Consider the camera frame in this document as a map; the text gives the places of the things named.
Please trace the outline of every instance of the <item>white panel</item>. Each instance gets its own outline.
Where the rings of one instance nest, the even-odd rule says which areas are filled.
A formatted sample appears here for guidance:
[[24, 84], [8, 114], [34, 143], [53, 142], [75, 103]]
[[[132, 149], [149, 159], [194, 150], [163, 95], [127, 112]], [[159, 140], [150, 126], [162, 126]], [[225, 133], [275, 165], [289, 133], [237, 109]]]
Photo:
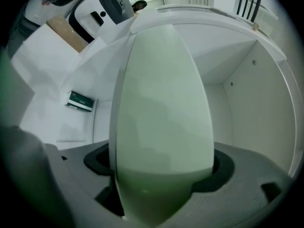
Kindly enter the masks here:
[[174, 25], [190, 51], [203, 84], [222, 84], [245, 59], [256, 40], [211, 25]]
[[91, 112], [82, 112], [67, 106], [60, 109], [62, 122], [56, 140], [56, 146], [59, 150], [93, 143], [95, 110], [96, 101]]
[[224, 88], [235, 146], [259, 152], [289, 172], [295, 149], [294, 109], [278, 65], [260, 43], [225, 81]]
[[104, 47], [106, 47], [106, 43], [100, 37], [97, 37], [95, 40], [93, 40], [89, 45], [85, 47], [85, 49], [79, 53], [79, 56], [82, 57], [82, 59], [79, 62], [79, 65], [75, 66], [75, 69], [89, 60], [95, 53]]
[[111, 106], [111, 101], [97, 103], [93, 131], [94, 143], [109, 139]]
[[98, 34], [98, 36], [102, 37], [102, 40], [107, 45], [109, 45], [109, 44], [115, 42], [116, 40], [127, 36], [130, 33], [130, 27], [133, 24], [135, 19], [136, 19], [136, 17], [127, 19], [127, 20], [119, 23], [118, 25], [115, 25], [115, 26], [107, 29], [107, 31], [100, 30], [97, 32], [97, 34]]
[[0, 65], [0, 124], [19, 126], [35, 93], [16, 72], [4, 48], [0, 49]]
[[296, 138], [294, 145], [294, 158], [289, 171], [289, 174], [294, 176], [299, 167], [304, 149], [304, 106], [301, 99], [300, 89], [289, 65], [286, 61], [284, 61], [279, 64], [279, 67], [284, 75], [285, 81], [288, 84], [289, 92], [294, 105]]
[[62, 90], [74, 90], [100, 101], [112, 100], [119, 67], [127, 64], [133, 45], [128, 42], [129, 38], [124, 37], [95, 53], [66, 80]]
[[233, 146], [232, 118], [224, 86], [204, 86], [211, 113], [214, 141]]
[[[165, 5], [162, 8], [174, 8], [174, 5]], [[245, 34], [253, 39], [258, 40], [274, 57], [275, 61], [285, 61], [286, 57], [281, 49], [265, 35], [255, 32], [250, 25], [243, 21], [238, 21], [223, 15], [205, 11], [208, 7], [191, 5], [178, 7], [185, 8], [180, 11], [157, 12], [153, 9], [143, 11], [131, 26], [131, 33], [136, 34], [139, 31], [165, 24], [204, 24], [213, 25], [231, 29], [242, 34]], [[201, 11], [187, 10], [187, 8], [195, 7]]]

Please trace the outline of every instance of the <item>white wall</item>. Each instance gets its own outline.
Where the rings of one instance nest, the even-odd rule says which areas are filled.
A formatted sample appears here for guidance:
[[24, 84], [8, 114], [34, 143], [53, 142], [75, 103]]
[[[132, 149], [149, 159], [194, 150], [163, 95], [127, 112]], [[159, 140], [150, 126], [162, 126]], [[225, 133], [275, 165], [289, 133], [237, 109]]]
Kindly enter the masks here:
[[211, 113], [214, 141], [233, 146], [232, 118], [224, 86], [218, 84], [204, 87]]
[[278, 65], [259, 42], [224, 88], [234, 145], [263, 154], [288, 173], [295, 149], [294, 108]]
[[[18, 74], [35, 93], [22, 115], [20, 127], [59, 149], [93, 141], [95, 108], [91, 113], [69, 108], [65, 106], [66, 94], [61, 91], [65, 78], [80, 60], [78, 52], [47, 25], [33, 33], [12, 59]], [[19, 92], [25, 96], [26, 87]]]
[[300, 89], [304, 104], [304, 47], [301, 38], [288, 13], [278, 0], [262, 0], [262, 4], [278, 17], [270, 37], [286, 55], [287, 63]]
[[35, 93], [11, 65], [4, 49], [0, 49], [0, 64], [0, 125], [19, 126]]
[[147, 2], [146, 9], [153, 9], [153, 8], [157, 8], [157, 7], [163, 6], [163, 5], [165, 5], [163, 0], [154, 0], [154, 1]]
[[212, 25], [174, 25], [191, 53], [203, 84], [222, 84], [244, 60], [256, 40]]
[[109, 139], [111, 107], [112, 101], [97, 103], [93, 130], [94, 143]]

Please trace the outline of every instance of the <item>white enclosure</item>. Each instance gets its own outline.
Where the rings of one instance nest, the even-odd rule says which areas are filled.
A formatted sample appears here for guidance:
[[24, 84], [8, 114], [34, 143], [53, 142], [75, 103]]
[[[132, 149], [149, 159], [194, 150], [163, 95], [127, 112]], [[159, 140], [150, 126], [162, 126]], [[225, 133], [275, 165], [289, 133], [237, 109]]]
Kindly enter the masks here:
[[[208, 7], [164, 6], [146, 10], [112, 28], [79, 55], [63, 45], [61, 39], [55, 39], [53, 31], [42, 27], [13, 58], [17, 72], [35, 91], [21, 126], [44, 142], [62, 141], [69, 147], [108, 139], [117, 75], [129, 61], [134, 39], [141, 31], [168, 24], [178, 32], [204, 84], [214, 141], [259, 152], [294, 175], [303, 152], [304, 113], [300, 91], [285, 55], [272, 40], [253, 31], [250, 23], [232, 15], [223, 16]], [[38, 33], [43, 30], [44, 35], [47, 32], [52, 36], [57, 47], [40, 49], [44, 41]], [[31, 60], [24, 60], [25, 55]], [[33, 72], [32, 65], [39, 70]], [[49, 88], [31, 81], [39, 73], [48, 75]], [[70, 90], [98, 100], [95, 115], [61, 109], [64, 106], [60, 105], [59, 93]], [[36, 111], [42, 106], [48, 110], [43, 117]], [[55, 107], [61, 115], [55, 114]], [[73, 123], [75, 117], [80, 118], [79, 125]], [[43, 129], [45, 121], [56, 129], [52, 132], [56, 136]]]

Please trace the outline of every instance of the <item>gray surface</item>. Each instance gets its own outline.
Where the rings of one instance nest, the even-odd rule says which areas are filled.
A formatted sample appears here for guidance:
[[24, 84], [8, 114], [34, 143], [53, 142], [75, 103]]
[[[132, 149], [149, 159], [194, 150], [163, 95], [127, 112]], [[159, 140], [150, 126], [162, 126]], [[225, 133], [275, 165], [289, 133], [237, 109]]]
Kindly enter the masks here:
[[74, 178], [78, 181], [79, 185], [87, 192], [91, 198], [96, 196], [107, 186], [109, 186], [110, 177], [101, 176], [94, 173], [86, 167], [84, 157], [106, 144], [108, 141], [102, 141], [78, 148], [61, 150], [60, 154], [67, 157], [64, 164], [71, 171]]
[[[43, 145], [35, 136], [18, 128], [1, 130], [2, 161], [15, 185], [37, 210], [61, 226], [71, 222], [77, 228], [135, 227], [98, 204], [92, 196], [106, 181], [96, 181], [83, 164], [84, 156], [104, 142], [59, 152]], [[260, 186], [275, 182], [287, 190], [290, 178], [266, 157], [220, 143], [215, 148], [229, 155], [235, 173], [221, 189], [212, 193], [193, 193], [177, 213], [161, 228], [252, 227], [282, 198], [268, 205]], [[61, 155], [69, 158], [63, 161]], [[41, 204], [48, 209], [41, 209]]]
[[215, 143], [235, 163], [231, 180], [213, 193], [193, 193], [189, 201], [160, 228], [233, 227], [254, 216], [268, 204], [260, 186], [275, 182], [286, 190], [290, 178], [261, 154]]
[[88, 195], [75, 179], [77, 173], [72, 174], [65, 165], [56, 146], [46, 144], [45, 149], [55, 180], [69, 204], [76, 228], [135, 227], [134, 224], [108, 211]]

